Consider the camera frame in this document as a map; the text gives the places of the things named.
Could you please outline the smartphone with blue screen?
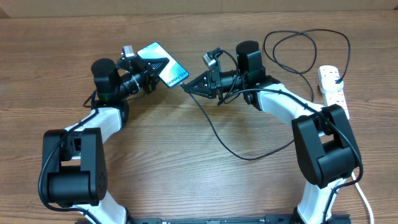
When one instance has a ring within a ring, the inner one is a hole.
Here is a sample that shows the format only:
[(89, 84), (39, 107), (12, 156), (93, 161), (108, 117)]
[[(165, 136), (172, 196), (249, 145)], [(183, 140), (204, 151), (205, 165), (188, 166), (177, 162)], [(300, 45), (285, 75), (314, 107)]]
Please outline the smartphone with blue screen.
[(158, 77), (169, 88), (177, 86), (189, 77), (189, 72), (158, 42), (153, 42), (140, 49), (137, 54), (155, 70)]

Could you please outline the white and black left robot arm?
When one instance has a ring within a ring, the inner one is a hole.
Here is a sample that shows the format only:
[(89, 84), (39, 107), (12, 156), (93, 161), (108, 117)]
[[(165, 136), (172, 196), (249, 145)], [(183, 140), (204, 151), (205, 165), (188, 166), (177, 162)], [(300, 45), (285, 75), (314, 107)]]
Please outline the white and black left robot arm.
[(96, 90), (84, 102), (90, 114), (65, 129), (44, 134), (38, 194), (56, 212), (79, 212), (90, 223), (133, 223), (128, 209), (108, 192), (103, 144), (125, 127), (127, 98), (150, 93), (170, 60), (140, 56), (113, 61), (102, 58), (91, 66)]

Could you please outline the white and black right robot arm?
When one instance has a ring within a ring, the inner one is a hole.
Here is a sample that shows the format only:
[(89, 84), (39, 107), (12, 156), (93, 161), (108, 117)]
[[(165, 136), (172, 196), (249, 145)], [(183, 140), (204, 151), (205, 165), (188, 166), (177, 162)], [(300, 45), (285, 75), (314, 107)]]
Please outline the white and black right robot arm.
[(339, 189), (358, 183), (347, 181), (362, 170), (358, 145), (344, 109), (323, 106), (288, 91), (267, 75), (259, 44), (253, 40), (236, 46), (236, 69), (221, 69), (220, 48), (208, 51), (208, 70), (182, 88), (190, 96), (218, 98), (219, 103), (243, 95), (247, 104), (274, 115), (291, 127), (298, 166), (306, 179), (300, 203), (291, 215), (266, 215), (266, 223), (351, 223), (349, 215), (333, 215), (331, 208)]

